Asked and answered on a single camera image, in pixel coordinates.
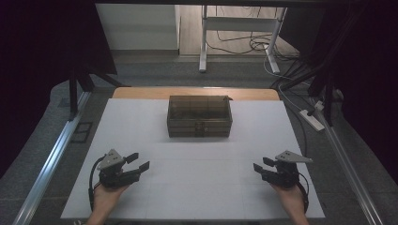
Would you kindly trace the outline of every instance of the dark background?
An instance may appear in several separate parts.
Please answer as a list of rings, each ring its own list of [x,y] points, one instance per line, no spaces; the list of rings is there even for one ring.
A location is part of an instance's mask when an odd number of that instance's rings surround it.
[[[392,1],[370,1],[332,70],[345,119],[398,183],[396,9]],[[313,48],[331,35],[342,13],[325,11]],[[93,2],[2,1],[0,30],[3,175],[46,110],[53,86],[76,69],[115,73],[115,66]]]
[[[115,65],[90,1],[1,1],[0,41],[3,176],[56,84],[71,73],[115,73]]]

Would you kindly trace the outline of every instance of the transparent plastic box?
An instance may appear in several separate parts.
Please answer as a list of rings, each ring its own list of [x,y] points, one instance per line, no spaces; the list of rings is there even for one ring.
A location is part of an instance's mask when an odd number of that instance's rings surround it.
[[[229,100],[228,96],[170,96],[169,137],[229,137]]]

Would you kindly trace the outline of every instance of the table leg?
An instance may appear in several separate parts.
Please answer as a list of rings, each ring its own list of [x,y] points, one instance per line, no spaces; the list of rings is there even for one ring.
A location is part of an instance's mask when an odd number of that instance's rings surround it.
[[[200,47],[199,72],[206,72],[207,60],[207,6],[202,6],[202,44]]]
[[[275,61],[273,47],[275,46],[276,38],[278,38],[279,31],[281,30],[281,26],[282,26],[283,17],[284,17],[284,13],[285,12],[286,12],[286,8],[283,7],[281,14],[279,14],[279,16],[278,16],[278,18],[276,20],[275,27],[274,27],[274,30],[272,32],[271,40],[269,41],[269,45],[266,48],[266,54],[267,54],[267,58],[268,58],[268,61],[269,61],[269,65],[272,68],[272,72],[275,73],[275,74],[280,74],[281,72],[279,71],[278,64]]]
[[[69,77],[69,97],[70,97],[70,114],[69,114],[69,121],[73,121],[77,112],[78,112],[78,105],[77,105],[77,78],[76,78],[76,68],[74,67],[73,70],[70,72]]]

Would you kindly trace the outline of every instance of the white tabletop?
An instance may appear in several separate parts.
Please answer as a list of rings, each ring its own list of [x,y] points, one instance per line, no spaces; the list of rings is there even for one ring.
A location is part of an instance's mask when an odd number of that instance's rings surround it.
[[[231,101],[229,138],[169,138],[168,100],[109,99],[84,165],[61,218],[88,218],[88,179],[94,162],[114,148],[150,161],[150,168],[123,193],[110,218],[131,220],[263,220],[287,218],[276,192],[253,163],[285,150],[300,154],[281,101]],[[310,183],[308,218],[323,218],[305,164],[298,170]],[[94,174],[93,183],[99,180]]]

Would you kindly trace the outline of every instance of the human hand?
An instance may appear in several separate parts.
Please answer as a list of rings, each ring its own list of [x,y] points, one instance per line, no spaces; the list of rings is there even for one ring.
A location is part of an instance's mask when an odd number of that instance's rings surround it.
[[[297,185],[286,189],[270,184],[278,193],[284,211],[296,225],[309,225],[304,214],[304,197]]]
[[[119,188],[106,188],[98,185],[94,189],[94,208],[87,221],[87,225],[101,225],[114,210],[123,191],[129,186]]]

